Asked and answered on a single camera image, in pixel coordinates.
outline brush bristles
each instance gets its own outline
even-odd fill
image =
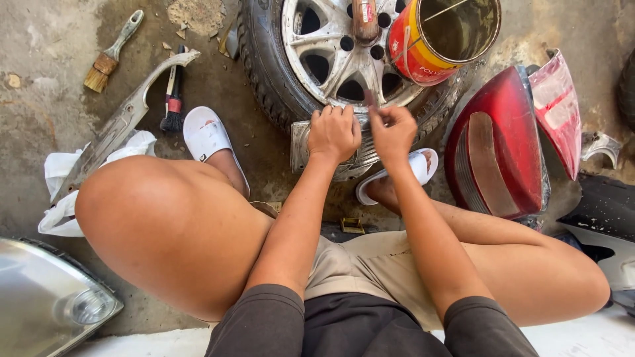
[[[168,112],[168,116],[161,120],[159,125],[161,130],[165,131],[181,131],[183,130],[183,121],[181,114],[177,112]]]
[[[84,79],[84,85],[94,90],[97,93],[101,93],[108,84],[108,76],[101,73],[94,67],[90,67],[86,79]]]

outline white rag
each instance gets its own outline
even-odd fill
[[[106,161],[102,164],[106,165],[115,160],[123,159],[132,155],[154,155],[154,143],[157,139],[149,131],[136,131],[131,133],[132,137],[123,145],[122,148],[108,155]],[[51,201],[62,187],[62,183],[66,176],[69,175],[75,162],[83,152],[78,149],[74,154],[67,152],[54,152],[46,157],[44,162],[44,179],[48,192],[51,194]],[[79,190],[62,198],[55,207],[44,211],[44,219],[37,225],[37,231],[43,234],[53,234],[55,236],[64,237],[83,237],[84,233],[79,228],[76,219],[68,220],[59,224],[64,217],[75,215],[75,200]]]

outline red paint can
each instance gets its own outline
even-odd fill
[[[391,64],[421,86],[434,86],[483,56],[500,31],[499,0],[412,0],[392,23]]]

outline hand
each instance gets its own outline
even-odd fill
[[[359,121],[353,115],[353,107],[327,105],[311,116],[309,132],[309,158],[325,158],[335,165],[349,159],[361,145]]]
[[[393,105],[377,112],[375,107],[371,107],[368,116],[375,151],[386,170],[390,172],[396,165],[408,164],[408,152],[417,134],[417,122],[408,109]]]

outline can rim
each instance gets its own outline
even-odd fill
[[[417,2],[417,14],[421,13],[421,4],[424,2],[425,0],[418,0]],[[476,59],[478,59],[480,56],[483,56],[485,53],[487,53],[487,51],[490,50],[490,48],[492,46],[494,46],[494,43],[496,42],[496,38],[498,38],[498,33],[500,32],[500,25],[502,22],[502,17],[501,17],[501,13],[500,13],[500,0],[493,0],[494,3],[496,4],[496,12],[497,12],[497,16],[496,16],[496,29],[494,31],[494,35],[491,37],[491,41],[490,43],[483,48],[483,50],[472,56],[472,58],[469,58],[467,60],[451,60],[449,58],[446,58],[445,56],[443,56],[442,54],[438,53],[433,47],[432,45],[430,45],[430,43],[428,43],[428,39],[425,38],[424,36],[424,28],[423,28],[423,24],[421,23],[421,17],[417,16],[417,18],[415,19],[416,23],[417,23],[417,30],[419,31],[419,39],[425,44],[425,47],[432,52],[433,55],[437,56],[438,58],[440,58],[441,60],[444,60],[445,62],[448,62],[449,64],[456,64],[456,65],[465,65],[468,64],[470,62],[475,61]]]

